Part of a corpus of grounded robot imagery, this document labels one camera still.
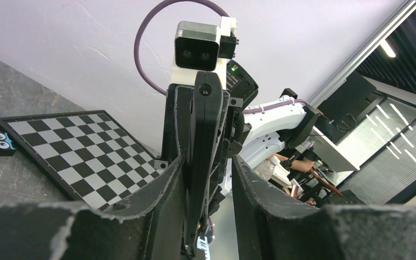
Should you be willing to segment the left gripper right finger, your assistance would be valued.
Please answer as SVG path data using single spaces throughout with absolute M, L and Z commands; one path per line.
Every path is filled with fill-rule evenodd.
M 416 206 L 294 199 L 232 158 L 240 259 L 416 259 Z

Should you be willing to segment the black white chessboard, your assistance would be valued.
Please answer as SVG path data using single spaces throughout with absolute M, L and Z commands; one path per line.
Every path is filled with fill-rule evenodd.
M 154 155 L 104 110 L 3 117 L 0 129 L 69 199 L 94 209 L 161 174 Z

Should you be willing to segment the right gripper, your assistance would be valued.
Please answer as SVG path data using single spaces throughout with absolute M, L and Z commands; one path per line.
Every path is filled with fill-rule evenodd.
M 219 145 L 216 150 L 211 174 L 210 203 L 208 215 L 211 216 L 219 209 L 219 204 L 225 199 L 221 193 L 222 183 L 227 180 L 227 171 L 231 169 L 229 160 L 238 154 L 246 138 L 243 110 L 246 107 L 246 88 L 235 87 L 223 91 L 219 129 Z M 177 156 L 187 157 L 190 142 L 191 107 L 193 87 L 171 84 L 166 95 L 166 112 L 160 161 L 171 163 Z

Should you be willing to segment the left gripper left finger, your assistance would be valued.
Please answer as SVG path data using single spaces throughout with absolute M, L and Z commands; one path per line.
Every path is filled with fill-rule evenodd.
M 82 202 L 0 205 L 0 259 L 179 259 L 185 159 L 109 208 Z

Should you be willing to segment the black remote back up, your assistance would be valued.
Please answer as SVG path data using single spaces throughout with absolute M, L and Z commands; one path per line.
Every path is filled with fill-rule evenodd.
M 223 105 L 223 90 L 216 73 L 199 71 L 194 82 L 188 149 L 188 202 L 184 247 L 189 259 L 196 256 L 200 220 L 207 192 Z

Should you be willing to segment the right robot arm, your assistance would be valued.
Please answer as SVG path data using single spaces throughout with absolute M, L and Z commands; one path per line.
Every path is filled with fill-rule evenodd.
M 218 59 L 214 73 L 220 75 L 225 68 L 225 91 L 230 101 L 225 119 L 224 140 L 227 147 L 218 147 L 212 169 L 218 177 L 218 187 L 211 199 L 217 201 L 232 191 L 232 157 L 241 156 L 251 167 L 256 167 L 274 153 L 297 146 L 310 148 L 310 138 L 317 119 L 316 111 L 297 94 L 286 88 L 281 97 L 262 105 L 249 106 L 258 94 L 258 84 L 236 61 Z

